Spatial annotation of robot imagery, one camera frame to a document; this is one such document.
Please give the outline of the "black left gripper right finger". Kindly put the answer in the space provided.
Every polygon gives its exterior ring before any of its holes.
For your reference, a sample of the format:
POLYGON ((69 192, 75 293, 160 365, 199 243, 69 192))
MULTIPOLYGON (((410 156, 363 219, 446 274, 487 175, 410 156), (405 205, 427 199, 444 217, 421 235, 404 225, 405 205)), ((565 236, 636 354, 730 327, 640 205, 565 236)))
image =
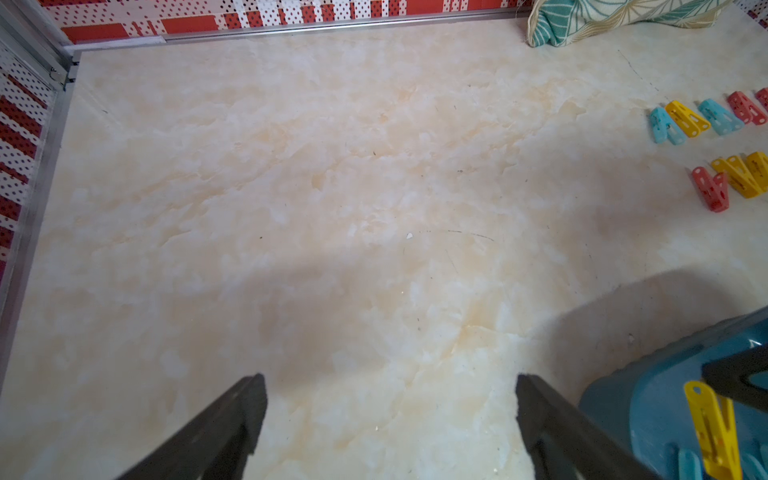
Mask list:
POLYGON ((517 422, 536 479, 656 479, 537 375, 517 376, 517 422))

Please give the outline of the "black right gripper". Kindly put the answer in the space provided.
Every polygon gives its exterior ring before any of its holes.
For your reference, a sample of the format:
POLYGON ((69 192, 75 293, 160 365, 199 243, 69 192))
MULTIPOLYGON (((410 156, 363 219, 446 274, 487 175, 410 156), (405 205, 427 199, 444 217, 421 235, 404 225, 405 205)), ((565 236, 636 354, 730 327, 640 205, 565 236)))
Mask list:
POLYGON ((706 363, 702 379, 720 396, 767 412, 767 388, 751 377, 767 372, 767 346, 749 348, 729 357, 706 363))

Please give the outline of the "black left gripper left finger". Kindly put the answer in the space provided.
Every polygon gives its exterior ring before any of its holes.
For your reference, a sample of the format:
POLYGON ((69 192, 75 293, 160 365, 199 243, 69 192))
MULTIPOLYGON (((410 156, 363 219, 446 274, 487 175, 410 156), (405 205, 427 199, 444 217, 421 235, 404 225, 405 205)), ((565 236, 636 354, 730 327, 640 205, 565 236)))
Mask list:
POLYGON ((237 381, 122 479, 241 479, 268 406, 265 377, 237 381))

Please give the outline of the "teal plastic storage box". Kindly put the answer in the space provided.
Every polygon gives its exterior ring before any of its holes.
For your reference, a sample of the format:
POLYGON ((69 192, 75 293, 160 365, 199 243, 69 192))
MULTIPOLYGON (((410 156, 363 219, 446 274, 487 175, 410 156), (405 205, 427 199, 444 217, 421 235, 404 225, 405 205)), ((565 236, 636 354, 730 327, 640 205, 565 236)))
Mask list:
POLYGON ((682 450, 700 452, 684 385, 711 361, 767 343, 767 309, 721 321, 592 382, 578 407, 664 479, 682 450))

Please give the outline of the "red clothespin second row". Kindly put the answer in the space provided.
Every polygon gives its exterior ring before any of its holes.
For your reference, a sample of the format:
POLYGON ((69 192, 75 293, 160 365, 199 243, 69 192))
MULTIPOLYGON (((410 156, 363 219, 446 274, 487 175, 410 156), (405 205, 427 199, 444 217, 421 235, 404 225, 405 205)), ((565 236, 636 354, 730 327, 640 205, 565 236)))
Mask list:
POLYGON ((696 167, 692 170, 691 176, 702 200, 710 211, 721 213, 730 207, 729 178, 726 172, 712 176, 705 167, 696 167))

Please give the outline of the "yellow clothespin second row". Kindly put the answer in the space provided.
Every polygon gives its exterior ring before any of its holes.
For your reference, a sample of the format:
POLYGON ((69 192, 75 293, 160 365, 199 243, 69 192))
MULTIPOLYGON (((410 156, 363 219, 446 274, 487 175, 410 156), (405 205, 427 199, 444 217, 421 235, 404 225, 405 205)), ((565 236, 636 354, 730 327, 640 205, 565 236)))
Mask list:
POLYGON ((768 192, 768 158, 764 152, 754 152, 746 156, 745 164, 763 192, 768 192))
POLYGON ((746 199, 758 197, 764 189, 739 156, 718 158, 711 162, 717 173, 726 173, 729 185, 746 199))

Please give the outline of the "red clothespin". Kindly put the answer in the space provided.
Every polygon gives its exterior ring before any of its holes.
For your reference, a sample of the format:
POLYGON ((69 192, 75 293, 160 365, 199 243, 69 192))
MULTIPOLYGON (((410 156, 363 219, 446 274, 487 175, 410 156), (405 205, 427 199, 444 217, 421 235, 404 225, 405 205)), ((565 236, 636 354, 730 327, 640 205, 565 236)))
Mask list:
POLYGON ((735 91, 727 96, 727 102, 734 115, 744 124, 764 125, 766 114, 743 92, 735 91))
POLYGON ((755 98, 760 102, 763 108, 768 111, 768 88, 762 88, 756 91, 755 98))

